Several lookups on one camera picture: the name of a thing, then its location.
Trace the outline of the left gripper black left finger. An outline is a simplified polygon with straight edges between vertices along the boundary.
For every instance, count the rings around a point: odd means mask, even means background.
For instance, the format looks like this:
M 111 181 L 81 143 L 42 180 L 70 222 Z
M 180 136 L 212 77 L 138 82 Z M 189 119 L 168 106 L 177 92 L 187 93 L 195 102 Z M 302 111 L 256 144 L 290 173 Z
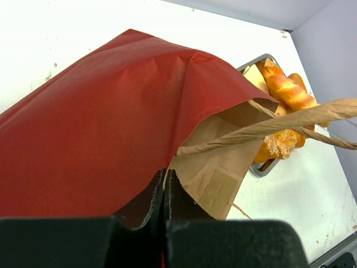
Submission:
M 146 226 L 156 230 L 163 198 L 163 181 L 166 169 L 156 172 L 147 187 L 125 206 L 115 212 L 120 223 L 128 229 L 142 229 Z

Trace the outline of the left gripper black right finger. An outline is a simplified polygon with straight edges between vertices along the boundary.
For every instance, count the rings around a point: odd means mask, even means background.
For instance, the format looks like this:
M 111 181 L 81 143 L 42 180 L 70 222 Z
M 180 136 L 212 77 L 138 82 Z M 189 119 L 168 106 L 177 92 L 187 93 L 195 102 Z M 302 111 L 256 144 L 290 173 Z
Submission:
M 186 192 L 175 170 L 169 169 L 163 193 L 163 218 L 168 220 L 214 221 Z

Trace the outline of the red brown paper bag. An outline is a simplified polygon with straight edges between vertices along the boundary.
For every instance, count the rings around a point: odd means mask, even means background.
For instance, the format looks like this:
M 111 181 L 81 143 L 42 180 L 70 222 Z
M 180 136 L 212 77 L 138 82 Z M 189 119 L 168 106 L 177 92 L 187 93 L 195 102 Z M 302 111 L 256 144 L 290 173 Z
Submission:
M 275 107 L 217 56 L 128 30 L 1 114 L 1 216 L 108 216 L 172 168 L 225 219 L 266 136 L 356 116 Z

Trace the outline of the round sugared fake bun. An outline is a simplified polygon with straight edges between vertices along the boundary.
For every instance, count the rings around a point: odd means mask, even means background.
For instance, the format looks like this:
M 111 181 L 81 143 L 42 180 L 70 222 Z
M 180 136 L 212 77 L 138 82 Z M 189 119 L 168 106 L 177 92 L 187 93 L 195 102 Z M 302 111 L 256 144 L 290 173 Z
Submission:
M 263 163 L 270 159 L 288 159 L 291 153 L 305 145 L 304 135 L 294 130 L 283 130 L 268 135 L 256 154 L 253 162 Z

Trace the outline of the fake triangle sandwich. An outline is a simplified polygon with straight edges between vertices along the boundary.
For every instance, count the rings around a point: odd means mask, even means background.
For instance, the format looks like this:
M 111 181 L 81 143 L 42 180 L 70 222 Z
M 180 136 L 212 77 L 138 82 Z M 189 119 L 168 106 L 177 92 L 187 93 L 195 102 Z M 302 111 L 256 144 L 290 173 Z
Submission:
M 260 73 L 259 69 L 255 64 L 247 66 L 243 70 L 242 74 L 254 86 L 259 88 L 261 91 L 265 92 L 266 94 L 269 94 L 263 75 Z

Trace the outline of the long twisted fake bread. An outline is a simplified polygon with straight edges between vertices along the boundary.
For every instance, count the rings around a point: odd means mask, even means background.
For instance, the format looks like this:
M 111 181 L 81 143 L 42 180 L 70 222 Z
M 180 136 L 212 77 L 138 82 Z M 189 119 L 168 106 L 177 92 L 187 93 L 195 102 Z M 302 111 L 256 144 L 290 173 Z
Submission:
M 320 104 L 308 94 L 304 86 L 282 74 L 270 74 L 264 77 L 270 96 L 279 102 L 276 109 L 278 116 L 317 107 Z

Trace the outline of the braided fake bread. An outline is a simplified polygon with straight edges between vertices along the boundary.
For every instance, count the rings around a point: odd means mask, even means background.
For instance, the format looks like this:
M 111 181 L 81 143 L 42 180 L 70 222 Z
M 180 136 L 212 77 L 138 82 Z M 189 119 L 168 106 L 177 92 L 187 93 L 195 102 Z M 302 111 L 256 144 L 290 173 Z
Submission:
M 284 75 L 284 72 L 278 65 L 268 66 L 265 62 L 259 61 L 255 63 L 264 80 L 266 81 L 272 75 Z

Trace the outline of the fake brown toast slice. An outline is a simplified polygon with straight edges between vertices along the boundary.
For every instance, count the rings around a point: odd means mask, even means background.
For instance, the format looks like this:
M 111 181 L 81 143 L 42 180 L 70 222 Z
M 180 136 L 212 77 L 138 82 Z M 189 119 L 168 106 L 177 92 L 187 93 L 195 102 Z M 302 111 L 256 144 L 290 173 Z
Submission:
M 266 58 L 263 62 L 264 67 L 274 67 L 279 68 L 279 65 L 271 58 Z

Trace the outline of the orange fake bread loaf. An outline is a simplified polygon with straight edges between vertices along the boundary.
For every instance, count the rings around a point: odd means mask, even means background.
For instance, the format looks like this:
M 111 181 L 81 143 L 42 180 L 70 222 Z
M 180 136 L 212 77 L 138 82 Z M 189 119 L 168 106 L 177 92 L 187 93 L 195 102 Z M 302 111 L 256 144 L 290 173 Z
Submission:
M 299 74 L 297 74 L 297 73 L 292 73 L 292 74 L 290 74 L 290 75 L 288 76 L 288 78 L 290 78 L 291 80 L 293 80 L 295 84 L 301 86 L 301 87 L 305 90 L 305 92 L 307 92 L 307 89 L 306 89 L 306 86 L 305 86 L 305 84 L 304 84 L 304 81 L 303 81 L 303 79 L 301 78 L 301 76 L 300 76 Z

